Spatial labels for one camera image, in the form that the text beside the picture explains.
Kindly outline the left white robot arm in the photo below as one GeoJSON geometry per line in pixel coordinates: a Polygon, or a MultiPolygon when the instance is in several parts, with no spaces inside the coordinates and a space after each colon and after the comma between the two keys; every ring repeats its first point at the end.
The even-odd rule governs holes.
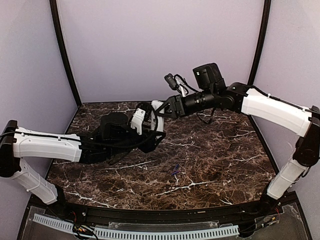
{"type": "Polygon", "coordinates": [[[63,189],[45,180],[23,158],[113,164],[118,155],[127,155],[134,149],[152,152],[166,135],[164,120],[158,115],[163,113],[162,104],[158,100],[140,102],[132,117],[119,111],[108,113],[88,136],[31,131],[10,120],[0,136],[0,176],[17,181],[44,204],[63,208],[63,189]]]}

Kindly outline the white remote control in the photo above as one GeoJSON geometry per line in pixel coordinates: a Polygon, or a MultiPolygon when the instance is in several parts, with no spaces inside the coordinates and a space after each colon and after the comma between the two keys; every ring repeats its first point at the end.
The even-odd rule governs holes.
{"type": "MultiPolygon", "coordinates": [[[[161,107],[161,105],[163,104],[162,101],[159,101],[159,100],[153,100],[151,102],[151,105],[153,107],[154,110],[157,110],[161,107]]],[[[164,118],[162,116],[155,116],[155,114],[153,112],[151,112],[151,115],[150,115],[150,120],[151,120],[151,123],[150,123],[150,129],[151,130],[155,130],[157,132],[163,132],[164,131],[164,118]]]]}

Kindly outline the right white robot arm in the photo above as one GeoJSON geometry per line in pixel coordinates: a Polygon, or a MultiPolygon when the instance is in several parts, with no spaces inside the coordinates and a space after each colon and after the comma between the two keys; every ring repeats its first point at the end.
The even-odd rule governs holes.
{"type": "Polygon", "coordinates": [[[226,86],[216,63],[196,67],[193,73],[201,90],[187,96],[169,97],[151,118],[154,128],[162,129],[164,118],[178,119],[206,109],[227,109],[265,119],[299,136],[288,163],[265,187],[260,197],[257,212],[268,214],[286,190],[319,161],[319,108],[295,105],[265,93],[254,85],[235,82],[226,86]]]}

